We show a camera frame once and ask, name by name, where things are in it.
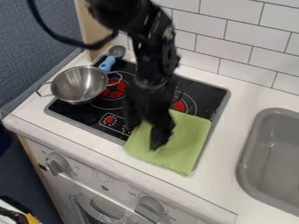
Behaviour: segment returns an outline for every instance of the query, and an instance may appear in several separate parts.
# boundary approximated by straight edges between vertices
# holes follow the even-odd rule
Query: blue object
[[[113,56],[108,56],[100,65],[99,69],[103,71],[104,73],[110,73],[111,67],[113,64],[115,64],[116,59]]]
[[[11,145],[11,138],[8,132],[0,131],[0,157],[8,150]]]

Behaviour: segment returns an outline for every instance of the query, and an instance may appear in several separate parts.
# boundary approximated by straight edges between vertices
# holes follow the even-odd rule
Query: white tile
[[[176,46],[194,51],[196,34],[186,31],[176,31]]]
[[[299,78],[285,73],[279,73],[273,88],[299,95]]]
[[[266,3],[261,25],[299,32],[299,9]]]
[[[293,6],[299,8],[298,0],[261,0],[261,1],[264,3],[281,4],[281,5]]]
[[[196,32],[216,38],[223,38],[226,28],[226,21],[224,19],[179,10],[173,11],[173,21],[179,30]]]
[[[153,0],[153,2],[164,7],[182,11],[198,12],[199,9],[199,0]]]
[[[241,45],[222,39],[208,38],[198,35],[196,51],[228,60],[247,63],[251,48],[252,47],[248,45]]]
[[[240,0],[201,0],[200,13],[258,24],[263,3]]]
[[[289,32],[229,21],[226,39],[284,52],[289,40]]]
[[[124,46],[128,48],[128,35],[119,33],[118,36],[111,41],[111,44],[114,46]]]
[[[254,48],[249,64],[299,76],[299,57],[286,53]]]
[[[287,53],[299,55],[299,34],[292,33],[291,39],[289,41]]]
[[[196,67],[198,69],[206,70],[209,72],[217,73],[219,59],[204,55],[197,52],[190,52],[183,49],[177,49],[177,52],[182,56],[181,64],[188,67]]]
[[[221,60],[219,73],[242,81],[256,83],[265,87],[272,87],[276,75],[276,72],[273,71],[254,66],[248,66],[225,59]]]
[[[166,13],[167,16],[172,18],[172,9],[161,7],[162,10]]]

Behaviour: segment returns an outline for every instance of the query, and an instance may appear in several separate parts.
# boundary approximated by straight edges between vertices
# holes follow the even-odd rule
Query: sponge
[[[155,165],[167,167],[183,176],[189,176],[203,149],[212,126],[211,121],[194,115],[170,110],[176,127],[174,136],[156,151],[150,149],[151,125],[143,121],[126,142],[129,154]]]

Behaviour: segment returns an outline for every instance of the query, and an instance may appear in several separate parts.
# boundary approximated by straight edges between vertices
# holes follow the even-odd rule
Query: gray sink
[[[253,198],[299,216],[299,114],[282,108],[261,111],[236,175]]]

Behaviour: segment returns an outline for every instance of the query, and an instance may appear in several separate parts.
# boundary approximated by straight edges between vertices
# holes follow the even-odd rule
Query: black cable
[[[35,3],[35,0],[27,0],[27,3],[28,3],[29,9],[30,9],[33,17],[35,18],[37,23],[41,26],[41,28],[43,28],[43,30],[46,33],[48,33],[52,38],[54,38],[64,44],[68,44],[70,46],[78,46],[78,47],[86,48],[86,49],[90,49],[90,50],[96,50],[96,49],[102,48],[106,43],[108,43],[109,41],[111,41],[118,35],[118,31],[113,30],[113,32],[110,35],[106,36],[104,39],[102,39],[98,42],[95,42],[93,44],[85,44],[84,42],[79,41],[77,39],[61,36],[58,33],[52,31],[45,24],[44,20],[42,19],[42,17],[40,16],[40,14],[38,12],[38,7]]]

